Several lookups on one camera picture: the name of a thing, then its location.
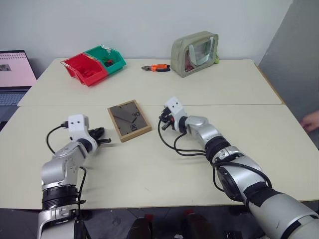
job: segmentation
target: laptop keyboard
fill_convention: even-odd
[[[16,106],[24,94],[0,94],[0,106]]]

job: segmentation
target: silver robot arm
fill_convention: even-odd
[[[160,120],[163,130],[172,128],[194,136],[223,187],[234,201],[243,202],[271,239],[317,239],[319,216],[296,199],[272,189],[260,166],[232,146],[207,118],[187,116],[176,97],[165,105]]]
[[[84,115],[69,116],[66,124],[73,140],[54,153],[42,167],[42,211],[38,217],[38,239],[86,238],[87,231],[80,220],[81,189],[76,189],[79,168],[89,153],[95,152],[110,139],[99,139],[104,128],[88,130]]]

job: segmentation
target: table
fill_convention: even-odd
[[[143,71],[141,66],[169,60],[126,60],[127,66],[87,87],[72,79],[55,59],[18,106],[105,106],[137,100],[162,106],[177,96],[184,105],[281,104],[252,60],[221,60],[185,78],[175,71]]]
[[[85,161],[83,208],[235,204],[214,188],[205,158],[179,156],[160,141],[156,126],[162,106],[141,107],[153,130],[125,143],[120,143],[105,106],[20,107],[0,132],[0,208],[41,208],[40,170],[52,156],[46,134],[78,113],[89,117],[90,128],[105,127],[112,139]],[[319,152],[285,105],[186,106],[185,110],[207,117],[263,168],[276,190],[298,200],[319,198]],[[166,130],[163,136],[172,143],[178,133]],[[54,132],[50,142],[56,150],[63,147],[69,142],[67,130]],[[179,146],[200,148],[190,135]]]

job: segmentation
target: orange-handled pliers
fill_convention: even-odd
[[[151,66],[142,66],[142,70],[145,70],[145,71],[166,72],[166,71],[170,71],[170,65],[167,65],[167,64],[157,64],[157,65],[151,65]]]

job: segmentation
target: plastic bin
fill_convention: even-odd
[[[87,86],[100,82],[108,75],[106,69],[97,59],[84,53],[73,56],[61,63],[72,77]]]
[[[109,75],[120,70],[126,65],[126,62],[118,51],[109,47],[103,47],[103,45],[94,47],[88,51],[85,51],[85,53],[97,59],[103,65]],[[111,66],[105,65],[108,60],[111,60],[113,63]]]

